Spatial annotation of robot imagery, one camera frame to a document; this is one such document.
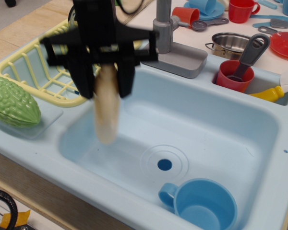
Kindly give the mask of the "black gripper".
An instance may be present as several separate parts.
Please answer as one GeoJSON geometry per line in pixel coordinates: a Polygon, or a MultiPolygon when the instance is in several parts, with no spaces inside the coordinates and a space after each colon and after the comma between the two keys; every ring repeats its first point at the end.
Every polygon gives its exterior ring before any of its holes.
{"type": "Polygon", "coordinates": [[[93,98],[92,64],[115,63],[121,98],[131,94],[135,63],[157,61],[156,33],[123,25],[112,0],[75,0],[77,27],[43,38],[48,64],[68,67],[79,94],[93,98]]]}

